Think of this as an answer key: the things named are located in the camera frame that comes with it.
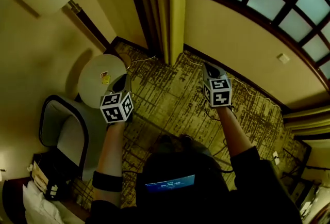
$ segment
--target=wristband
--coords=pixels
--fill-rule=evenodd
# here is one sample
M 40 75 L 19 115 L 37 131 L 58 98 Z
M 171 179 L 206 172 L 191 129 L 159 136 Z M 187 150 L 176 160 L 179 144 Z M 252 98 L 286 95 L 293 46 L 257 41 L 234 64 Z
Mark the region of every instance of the wristband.
M 93 186 L 104 191 L 121 192 L 123 178 L 95 171 L 93 176 Z

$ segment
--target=white cable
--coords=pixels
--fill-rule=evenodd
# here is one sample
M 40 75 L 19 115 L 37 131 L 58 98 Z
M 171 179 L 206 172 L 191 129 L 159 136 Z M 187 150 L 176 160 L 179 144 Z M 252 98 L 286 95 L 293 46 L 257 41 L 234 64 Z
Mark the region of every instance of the white cable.
M 192 62 L 191 60 L 188 59 L 188 57 L 186 56 L 186 54 L 185 54 L 184 52 L 182 52 L 182 53 L 184 54 L 185 58 L 186 58 L 189 62 L 191 62 L 192 64 L 194 64 L 194 65 L 198 65 L 198 66 L 202 66 L 202 65 L 199 65 L 198 63 L 194 63 L 194 62 Z
M 241 84 L 245 87 L 245 89 L 247 90 L 247 92 L 249 93 L 249 95 L 251 95 L 251 96 L 253 96 L 253 97 L 261 98 L 262 100 L 269 100 L 269 103 L 270 103 L 271 105 L 276 106 L 276 107 L 278 107 L 279 109 L 281 109 L 278 105 L 273 104 L 272 101 L 271 101 L 269 98 L 263 98 L 263 97 L 261 97 L 261 96 L 259 96 L 259 95 L 251 94 L 251 93 L 249 92 L 248 87 L 246 86 L 245 83 L 243 83 L 243 82 L 237 80 L 237 79 L 234 78 L 234 77 L 231 77 L 231 78 L 229 78 L 229 79 L 234 79 L 235 81 L 241 83 Z
M 156 55 L 154 55 L 154 56 L 151 57 L 151 58 L 145 59 L 145 60 L 132 61 L 131 64 L 132 64 L 133 62 L 138 62 L 138 61 L 148 61 L 148 60 L 151 60 L 152 58 L 155 58 L 155 57 L 156 57 Z

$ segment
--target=window frame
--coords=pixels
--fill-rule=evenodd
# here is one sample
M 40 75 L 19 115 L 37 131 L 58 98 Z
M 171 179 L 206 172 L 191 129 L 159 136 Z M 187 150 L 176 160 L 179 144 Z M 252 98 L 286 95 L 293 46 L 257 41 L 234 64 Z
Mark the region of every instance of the window frame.
M 316 77 L 320 80 L 324 88 L 330 93 L 330 79 L 328 80 L 325 74 L 320 70 L 320 66 L 324 65 L 330 61 L 330 53 L 317 62 L 314 62 L 308 53 L 302 48 L 309 40 L 314 36 L 318 35 L 322 41 L 325 43 L 327 48 L 330 50 L 330 43 L 321 32 L 322 28 L 330 22 L 330 12 L 324 17 L 324 19 L 319 23 L 315 24 L 297 5 L 298 0 L 283 0 L 285 4 L 281 8 L 280 12 L 276 15 L 273 20 L 266 18 L 264 15 L 260 14 L 253 8 L 249 7 L 247 3 L 249 0 L 213 0 L 222 4 L 234 11 L 240 13 L 241 15 L 249 18 L 253 22 L 257 23 L 272 35 L 277 37 L 286 46 L 288 46 L 292 51 L 294 51 L 312 70 Z M 296 11 L 311 27 L 312 30 L 299 42 L 295 41 L 291 36 L 289 36 L 284 30 L 279 27 L 279 24 L 286 17 L 286 15 L 291 10 Z

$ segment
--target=person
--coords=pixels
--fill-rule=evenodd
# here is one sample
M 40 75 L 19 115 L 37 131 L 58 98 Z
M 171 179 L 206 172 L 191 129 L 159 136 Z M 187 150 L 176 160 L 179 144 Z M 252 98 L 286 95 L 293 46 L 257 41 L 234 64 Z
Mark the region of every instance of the person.
M 237 190 L 229 191 L 206 147 L 184 135 L 175 152 L 163 137 L 136 182 L 136 207 L 120 209 L 124 123 L 109 127 L 94 173 L 94 201 L 86 223 L 214 221 L 302 223 L 271 162 L 260 159 L 228 107 L 218 107 Z

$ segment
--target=black sleeve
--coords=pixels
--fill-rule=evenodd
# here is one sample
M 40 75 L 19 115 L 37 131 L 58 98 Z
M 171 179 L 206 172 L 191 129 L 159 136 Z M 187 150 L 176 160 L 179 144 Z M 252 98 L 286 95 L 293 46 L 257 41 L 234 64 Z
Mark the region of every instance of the black sleeve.
M 104 200 L 96 200 L 92 202 L 91 214 L 87 218 L 86 224 L 115 223 L 119 219 L 119 214 L 120 209 L 114 204 Z
M 235 185 L 261 222 L 302 223 L 298 209 L 268 160 L 260 160 L 256 147 L 231 159 Z

